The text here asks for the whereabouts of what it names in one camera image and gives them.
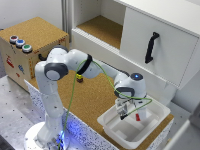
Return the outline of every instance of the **cork board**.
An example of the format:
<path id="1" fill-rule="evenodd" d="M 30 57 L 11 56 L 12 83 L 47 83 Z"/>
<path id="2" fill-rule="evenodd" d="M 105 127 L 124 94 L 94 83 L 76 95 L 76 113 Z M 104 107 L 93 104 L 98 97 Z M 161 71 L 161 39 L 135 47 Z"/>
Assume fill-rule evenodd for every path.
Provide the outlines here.
<path id="1" fill-rule="evenodd" d="M 123 26 L 103 16 L 98 16 L 77 26 L 81 30 L 120 49 Z"/>
<path id="2" fill-rule="evenodd" d="M 58 92 L 65 108 L 68 108 L 71 98 L 74 75 L 74 71 L 69 71 L 67 76 L 58 81 Z M 97 122 L 97 118 L 112 107 L 116 99 L 105 75 L 100 74 L 96 78 L 84 78 L 83 80 L 83 83 L 76 82 L 74 99 L 70 111 L 120 150 L 125 150 L 108 137 L 103 127 Z M 38 89 L 35 78 L 29 82 Z M 148 148 L 173 118 L 173 115 L 170 114 L 136 150 L 145 150 Z"/>
<path id="3" fill-rule="evenodd" d="M 0 37 L 8 43 L 10 36 L 17 35 L 19 39 L 25 40 L 30 44 L 33 51 L 53 43 L 68 34 L 40 17 L 36 17 L 15 26 L 0 31 Z"/>

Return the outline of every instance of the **cardboard box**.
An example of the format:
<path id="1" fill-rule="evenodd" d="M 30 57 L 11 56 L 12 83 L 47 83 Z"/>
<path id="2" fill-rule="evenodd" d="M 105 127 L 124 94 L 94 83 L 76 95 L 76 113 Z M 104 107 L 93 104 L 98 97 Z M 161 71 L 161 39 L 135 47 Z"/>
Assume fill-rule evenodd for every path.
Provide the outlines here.
<path id="1" fill-rule="evenodd" d="M 16 35 L 32 46 L 29 54 L 10 44 L 10 36 Z M 69 35 L 45 20 L 36 17 L 0 31 L 0 50 L 7 75 L 28 91 L 24 83 L 35 77 L 35 65 L 39 54 L 47 57 L 49 51 L 61 44 L 69 49 Z"/>

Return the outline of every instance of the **box lid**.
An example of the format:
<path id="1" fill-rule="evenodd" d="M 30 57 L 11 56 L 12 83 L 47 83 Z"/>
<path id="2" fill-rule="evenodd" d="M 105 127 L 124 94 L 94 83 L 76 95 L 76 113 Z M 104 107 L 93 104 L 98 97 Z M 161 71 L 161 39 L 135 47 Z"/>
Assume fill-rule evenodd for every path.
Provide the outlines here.
<path id="1" fill-rule="evenodd" d="M 33 51 L 39 51 L 68 34 L 40 17 L 36 17 L 0 31 L 0 37 L 10 42 L 10 36 L 17 35 L 32 46 Z"/>

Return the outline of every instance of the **cable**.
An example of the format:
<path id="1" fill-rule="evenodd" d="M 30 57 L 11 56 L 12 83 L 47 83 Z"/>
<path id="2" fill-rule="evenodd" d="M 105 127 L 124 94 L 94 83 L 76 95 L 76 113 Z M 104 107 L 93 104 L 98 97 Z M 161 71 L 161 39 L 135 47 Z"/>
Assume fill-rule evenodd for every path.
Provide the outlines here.
<path id="1" fill-rule="evenodd" d="M 77 74 L 77 72 L 78 72 L 80 66 L 81 66 L 84 62 L 86 62 L 86 60 L 82 61 L 82 62 L 79 64 L 78 68 L 76 69 L 76 73 L 75 73 L 75 76 L 74 76 L 74 82 L 73 82 L 73 88 L 72 88 L 72 96 L 71 96 L 70 103 L 69 103 L 69 106 L 68 106 L 67 115 L 66 115 L 66 120 L 65 120 L 64 129 L 63 129 L 62 134 L 65 133 L 65 129 L 66 129 L 66 126 L 67 126 L 67 118 L 68 118 L 68 116 L 69 116 L 69 110 L 70 110 L 70 107 L 71 107 L 71 104 L 72 104 L 72 100 L 73 100 L 73 96 L 74 96 L 74 87 L 75 87 L 75 83 L 76 83 L 76 74 Z M 124 94 L 120 93 L 119 91 L 117 91 L 117 90 L 115 89 L 114 85 L 113 85 L 112 82 L 110 81 L 110 79 L 109 79 L 107 73 L 105 72 L 105 70 L 104 70 L 97 62 L 93 61 L 93 63 L 95 63 L 95 64 L 103 71 L 103 73 L 106 75 L 106 78 L 108 79 L 110 85 L 111 85 L 111 86 L 113 87 L 113 89 L 114 89 L 117 93 L 119 93 L 120 95 L 125 96 L 125 97 L 127 97 L 127 98 L 135 99 L 135 100 L 141 100 L 141 99 L 149 100 L 148 103 L 146 103 L 146 104 L 144 104 L 144 105 L 142 105 L 142 106 L 140 106 L 140 107 L 134 109 L 133 111 L 131 111 L 130 113 L 128 113 L 128 115 L 132 114 L 133 112 L 137 111 L 138 109 L 140 109 L 140 108 L 142 108 L 142 107 L 144 107 L 144 106 L 146 106 L 146 105 L 148 105 L 148 104 L 150 104 L 150 103 L 152 102 L 152 99 L 150 99 L 150 98 L 131 97 L 131 96 L 127 96 L 127 95 L 124 95 Z M 58 150 L 60 150 L 60 144 L 61 144 L 61 139 L 60 139 L 60 142 L 59 142 Z"/>

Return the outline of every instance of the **black handle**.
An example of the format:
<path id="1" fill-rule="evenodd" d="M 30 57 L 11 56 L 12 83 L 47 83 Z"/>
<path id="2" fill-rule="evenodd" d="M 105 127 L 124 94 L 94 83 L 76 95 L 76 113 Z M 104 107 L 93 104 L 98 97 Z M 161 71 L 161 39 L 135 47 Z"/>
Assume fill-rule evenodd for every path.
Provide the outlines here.
<path id="1" fill-rule="evenodd" d="M 145 57 L 145 63 L 148 64 L 149 62 L 151 62 L 153 60 L 153 57 L 151 57 L 151 53 L 153 50 L 153 46 L 154 46 L 154 40 L 157 39 L 160 35 L 156 32 L 153 32 L 153 36 L 151 37 L 150 41 L 149 41 L 149 45 L 148 45 L 148 49 L 147 49 L 147 54 Z"/>
<path id="2" fill-rule="evenodd" d="M 41 61 L 46 61 L 47 58 L 43 57 L 42 54 L 39 54 L 38 55 L 38 58 L 41 60 Z"/>

